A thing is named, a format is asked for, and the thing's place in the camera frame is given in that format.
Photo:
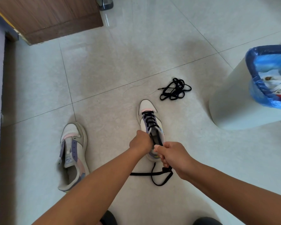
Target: tile floor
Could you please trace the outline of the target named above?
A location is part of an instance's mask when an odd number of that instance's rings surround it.
[[[101,15],[102,28],[6,47],[0,224],[31,224],[63,196],[55,162],[66,123],[85,126],[92,171],[128,148],[143,98],[158,107],[167,140],[281,194],[281,122],[225,131],[207,110],[249,48],[281,43],[281,0],[114,0]],[[172,77],[193,90],[182,100],[160,101],[157,88]],[[150,168],[143,158],[134,171]],[[200,216],[242,224],[177,175],[163,187],[129,177],[110,210],[119,224],[191,224]]]

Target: person's left arm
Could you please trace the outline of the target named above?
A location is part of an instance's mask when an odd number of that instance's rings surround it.
[[[121,155],[86,176],[33,225],[96,225],[135,165],[150,152],[152,141],[147,133],[138,130],[129,146]]]

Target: shoe with black laces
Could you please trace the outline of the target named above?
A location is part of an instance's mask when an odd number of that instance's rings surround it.
[[[146,155],[152,162],[160,161],[157,152],[154,152],[154,145],[163,145],[165,135],[162,130],[159,113],[150,100],[142,100],[137,108],[138,123],[141,125],[141,130],[150,135],[153,145],[151,151]]]

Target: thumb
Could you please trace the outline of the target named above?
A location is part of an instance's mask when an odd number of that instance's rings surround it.
[[[154,145],[154,151],[165,156],[168,151],[168,148],[161,145]]]

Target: black footwear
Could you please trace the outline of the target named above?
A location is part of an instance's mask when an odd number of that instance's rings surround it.
[[[116,222],[116,218],[110,211],[105,212],[100,222],[103,225],[118,225],[118,223]]]
[[[222,225],[219,221],[210,217],[201,217],[197,219],[193,225]]]

